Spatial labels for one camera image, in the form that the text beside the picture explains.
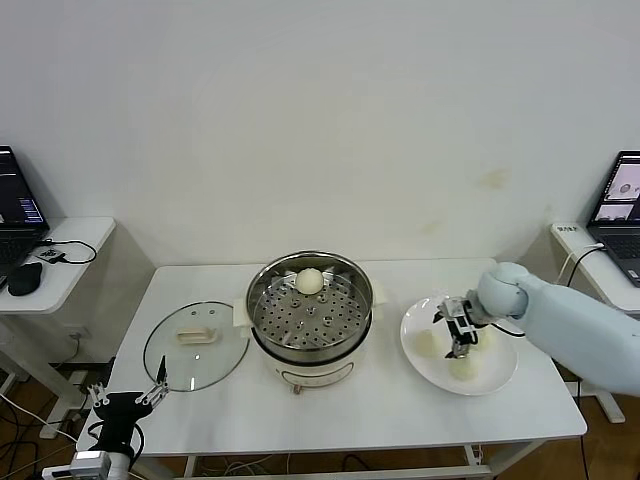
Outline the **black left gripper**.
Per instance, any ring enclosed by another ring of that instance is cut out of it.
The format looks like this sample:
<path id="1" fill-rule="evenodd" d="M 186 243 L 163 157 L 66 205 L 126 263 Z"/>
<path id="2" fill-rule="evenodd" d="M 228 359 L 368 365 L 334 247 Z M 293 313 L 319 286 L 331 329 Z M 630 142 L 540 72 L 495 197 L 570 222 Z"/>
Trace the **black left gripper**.
<path id="1" fill-rule="evenodd" d="M 134 427 L 139 420 L 152 413 L 169 393 L 166 356 L 163 355 L 154 385 L 142 392 L 110 393 L 102 383 L 87 387 L 94 413 L 102 422 L 94 450 L 131 450 Z"/>

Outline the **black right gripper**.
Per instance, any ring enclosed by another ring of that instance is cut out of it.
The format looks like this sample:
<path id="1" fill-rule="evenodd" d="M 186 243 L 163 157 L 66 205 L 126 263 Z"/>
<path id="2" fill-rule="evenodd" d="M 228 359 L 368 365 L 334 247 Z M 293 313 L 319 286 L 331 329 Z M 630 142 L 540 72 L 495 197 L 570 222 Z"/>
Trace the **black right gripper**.
<path id="1" fill-rule="evenodd" d="M 473 345 L 479 341 L 478 329 L 467 314 L 448 316 L 447 327 L 451 336 L 451 350 L 445 355 L 446 359 L 466 358 Z"/>

